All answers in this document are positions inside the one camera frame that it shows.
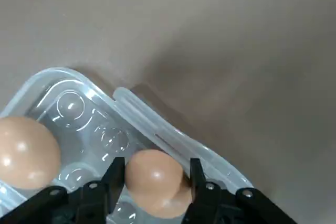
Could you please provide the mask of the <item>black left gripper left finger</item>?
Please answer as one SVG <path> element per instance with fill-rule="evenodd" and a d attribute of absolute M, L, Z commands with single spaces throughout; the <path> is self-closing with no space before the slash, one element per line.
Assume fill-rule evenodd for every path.
<path fill-rule="evenodd" d="M 69 193 L 49 186 L 1 217 L 1 223 L 106 223 L 124 188 L 125 159 L 116 157 L 100 180 Z"/>

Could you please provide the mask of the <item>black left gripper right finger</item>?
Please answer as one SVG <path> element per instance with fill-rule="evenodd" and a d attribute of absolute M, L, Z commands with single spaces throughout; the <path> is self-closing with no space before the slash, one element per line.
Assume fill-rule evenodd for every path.
<path fill-rule="evenodd" d="M 190 181 L 192 203 L 183 217 L 184 223 L 296 224 L 256 188 L 241 188 L 232 194 L 207 181 L 198 158 L 190 159 Z"/>

